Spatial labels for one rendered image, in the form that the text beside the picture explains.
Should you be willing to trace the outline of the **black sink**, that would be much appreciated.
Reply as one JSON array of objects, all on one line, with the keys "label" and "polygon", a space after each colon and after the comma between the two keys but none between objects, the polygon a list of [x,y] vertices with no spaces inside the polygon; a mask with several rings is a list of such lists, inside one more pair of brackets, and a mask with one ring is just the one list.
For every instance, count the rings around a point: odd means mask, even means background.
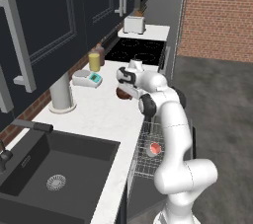
[{"label": "black sink", "polygon": [[[0,224],[90,224],[120,143],[29,131],[0,174]],[[65,186],[46,187],[53,175]]]}]

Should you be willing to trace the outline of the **red cup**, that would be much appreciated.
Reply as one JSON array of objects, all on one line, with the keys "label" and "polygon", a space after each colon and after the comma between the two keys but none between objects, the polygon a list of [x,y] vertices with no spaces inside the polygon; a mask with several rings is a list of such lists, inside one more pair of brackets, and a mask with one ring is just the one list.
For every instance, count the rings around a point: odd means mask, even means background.
[{"label": "red cup", "polygon": [[155,157],[155,156],[159,155],[160,152],[161,152],[161,146],[158,143],[152,142],[149,145],[149,156],[150,157]]}]

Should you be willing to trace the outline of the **white toaster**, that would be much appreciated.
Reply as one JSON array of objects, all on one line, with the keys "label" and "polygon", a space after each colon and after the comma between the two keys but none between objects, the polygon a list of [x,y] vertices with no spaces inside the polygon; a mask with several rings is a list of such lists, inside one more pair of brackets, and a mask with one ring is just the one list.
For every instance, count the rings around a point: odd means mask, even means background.
[{"label": "white toaster", "polygon": [[136,16],[127,16],[124,19],[124,32],[142,35],[145,32],[145,18]]}]

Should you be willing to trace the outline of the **metal sink strainer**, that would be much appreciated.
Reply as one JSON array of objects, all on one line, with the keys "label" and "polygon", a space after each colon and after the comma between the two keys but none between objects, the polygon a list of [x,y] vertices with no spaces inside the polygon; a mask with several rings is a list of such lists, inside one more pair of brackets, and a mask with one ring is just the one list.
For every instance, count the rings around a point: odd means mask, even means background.
[{"label": "metal sink strainer", "polygon": [[63,175],[53,175],[46,181],[46,187],[50,191],[62,189],[66,184],[66,178]]}]

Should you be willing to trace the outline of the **dark dishwasher door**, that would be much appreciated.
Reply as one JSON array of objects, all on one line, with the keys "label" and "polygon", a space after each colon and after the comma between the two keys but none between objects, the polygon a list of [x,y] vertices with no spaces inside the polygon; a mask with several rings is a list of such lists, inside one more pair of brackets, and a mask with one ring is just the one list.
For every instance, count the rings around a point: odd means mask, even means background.
[{"label": "dark dishwasher door", "polygon": [[127,182],[127,185],[129,186],[127,191],[127,221],[142,214],[144,211],[150,209],[166,198],[165,195],[158,192],[154,186],[153,179],[137,177],[134,174],[135,166],[136,163],[134,159],[132,159]]}]

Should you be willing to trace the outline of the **white paper towel roll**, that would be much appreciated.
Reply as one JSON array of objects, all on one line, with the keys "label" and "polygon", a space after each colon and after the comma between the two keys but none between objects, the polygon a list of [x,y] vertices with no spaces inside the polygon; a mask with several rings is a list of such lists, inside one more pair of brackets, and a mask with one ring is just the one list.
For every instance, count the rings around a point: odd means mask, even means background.
[{"label": "white paper towel roll", "polygon": [[48,108],[53,113],[63,114],[73,111],[77,104],[73,100],[68,73],[65,72],[50,88],[51,102]]}]

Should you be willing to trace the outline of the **brown bowl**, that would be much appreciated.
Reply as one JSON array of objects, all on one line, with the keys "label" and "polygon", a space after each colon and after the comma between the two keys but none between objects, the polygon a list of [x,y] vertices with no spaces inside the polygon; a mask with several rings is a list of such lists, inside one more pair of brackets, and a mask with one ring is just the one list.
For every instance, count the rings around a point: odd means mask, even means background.
[{"label": "brown bowl", "polygon": [[122,100],[131,100],[132,99],[132,96],[129,95],[128,93],[126,93],[121,88],[116,89],[116,94],[117,94],[118,98],[122,99]]}]

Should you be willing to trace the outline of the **dark grey tap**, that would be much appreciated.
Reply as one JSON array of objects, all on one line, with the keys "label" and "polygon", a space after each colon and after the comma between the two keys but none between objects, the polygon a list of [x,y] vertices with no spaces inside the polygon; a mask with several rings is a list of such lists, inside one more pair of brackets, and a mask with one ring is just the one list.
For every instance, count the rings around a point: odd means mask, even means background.
[{"label": "dark grey tap", "polygon": [[[51,124],[28,121],[17,118],[13,120],[12,125],[34,129],[46,133],[51,133],[53,131],[53,126]],[[6,170],[6,163],[12,159],[13,153],[5,148],[5,145],[1,139],[0,139],[0,147],[2,148],[2,152],[0,153],[0,174],[3,174]]]}]

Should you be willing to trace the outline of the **large dark cupboard door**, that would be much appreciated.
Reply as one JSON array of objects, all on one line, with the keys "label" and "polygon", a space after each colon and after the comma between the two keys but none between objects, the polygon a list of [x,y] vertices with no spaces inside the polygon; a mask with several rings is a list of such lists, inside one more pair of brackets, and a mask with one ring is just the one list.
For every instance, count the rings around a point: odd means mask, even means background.
[{"label": "large dark cupboard door", "polygon": [[14,83],[21,74],[9,25],[0,6],[0,67],[14,107],[0,111],[8,126],[83,55],[87,48],[82,0],[16,0],[36,89]]}]

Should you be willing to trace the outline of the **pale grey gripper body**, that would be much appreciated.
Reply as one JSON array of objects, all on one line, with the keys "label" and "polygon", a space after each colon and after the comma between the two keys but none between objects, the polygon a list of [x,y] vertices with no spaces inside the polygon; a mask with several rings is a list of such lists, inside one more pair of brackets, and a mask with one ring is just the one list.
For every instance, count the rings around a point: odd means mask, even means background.
[{"label": "pale grey gripper body", "polygon": [[139,99],[142,95],[145,94],[145,91],[143,91],[142,89],[139,88],[135,88],[132,84],[119,84],[118,88],[121,88],[122,90],[124,90],[126,93],[128,93],[129,95],[131,95],[133,98],[135,99]]}]

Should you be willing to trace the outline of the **yellow jar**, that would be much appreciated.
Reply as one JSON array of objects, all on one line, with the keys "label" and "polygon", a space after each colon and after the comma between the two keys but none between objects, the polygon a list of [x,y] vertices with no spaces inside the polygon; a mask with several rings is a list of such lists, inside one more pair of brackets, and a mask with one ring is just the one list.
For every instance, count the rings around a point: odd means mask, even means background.
[{"label": "yellow jar", "polygon": [[89,57],[89,68],[91,71],[100,71],[100,54],[98,52],[92,52],[88,55]]}]

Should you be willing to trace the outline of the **brown bottle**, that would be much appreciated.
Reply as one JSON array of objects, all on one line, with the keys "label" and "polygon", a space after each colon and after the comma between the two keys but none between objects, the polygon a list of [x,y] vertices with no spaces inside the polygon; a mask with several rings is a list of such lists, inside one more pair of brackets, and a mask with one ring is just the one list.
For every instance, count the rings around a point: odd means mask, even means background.
[{"label": "brown bottle", "polygon": [[96,50],[100,54],[100,65],[104,66],[105,65],[105,49],[102,47],[100,43],[96,45]]}]

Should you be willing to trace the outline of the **white kitchen scale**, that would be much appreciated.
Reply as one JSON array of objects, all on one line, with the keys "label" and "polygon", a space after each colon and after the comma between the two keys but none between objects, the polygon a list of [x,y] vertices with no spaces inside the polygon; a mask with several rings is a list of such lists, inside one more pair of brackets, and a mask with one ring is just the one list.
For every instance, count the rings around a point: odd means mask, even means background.
[{"label": "white kitchen scale", "polygon": [[77,70],[72,75],[74,86],[97,88],[102,84],[103,78],[96,72]]}]

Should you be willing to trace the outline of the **black hob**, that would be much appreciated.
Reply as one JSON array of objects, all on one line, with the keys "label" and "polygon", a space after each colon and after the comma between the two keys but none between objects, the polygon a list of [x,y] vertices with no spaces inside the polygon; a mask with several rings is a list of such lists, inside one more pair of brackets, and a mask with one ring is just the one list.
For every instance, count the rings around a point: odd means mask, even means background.
[{"label": "black hob", "polygon": [[105,59],[126,63],[138,59],[143,64],[158,66],[164,48],[164,41],[121,37]]}]

